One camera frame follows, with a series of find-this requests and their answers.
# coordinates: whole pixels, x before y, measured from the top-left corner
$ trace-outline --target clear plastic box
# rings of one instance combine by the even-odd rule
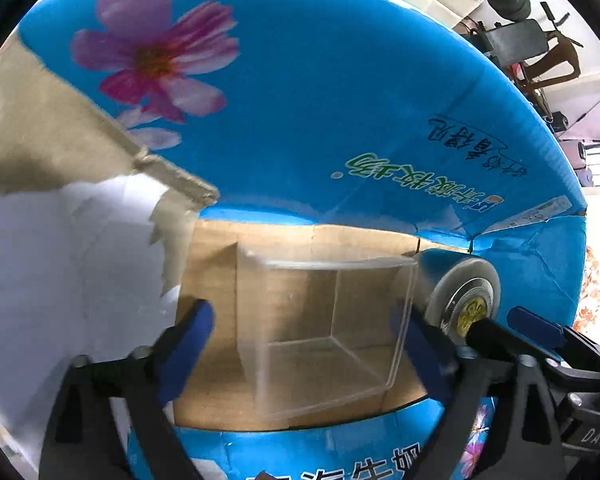
[[[346,246],[238,244],[238,352],[258,414],[289,418],[389,389],[416,269]]]

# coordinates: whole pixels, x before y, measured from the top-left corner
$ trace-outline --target chair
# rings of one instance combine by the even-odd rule
[[[492,61],[505,70],[514,63],[540,56],[549,50],[546,33],[536,20],[511,23],[478,32]]]
[[[558,44],[542,56],[542,59],[525,67],[527,81],[540,77],[554,66],[558,66],[564,62],[569,63],[573,68],[573,71],[570,74],[563,76],[552,77],[537,82],[527,82],[524,85],[525,90],[533,91],[547,86],[565,83],[580,76],[580,60],[578,59],[578,53],[571,40],[558,30],[552,30],[551,32],[548,32],[546,36],[547,40],[552,40],[553,38],[557,39]]]

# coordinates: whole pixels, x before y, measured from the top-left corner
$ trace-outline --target tire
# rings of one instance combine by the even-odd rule
[[[499,16],[510,22],[522,22],[531,14],[529,0],[487,0]]]
[[[464,345],[470,325],[494,319],[500,306],[500,278],[483,258],[444,249],[427,249],[414,257],[418,275],[413,306],[425,321],[439,327],[456,345]]]

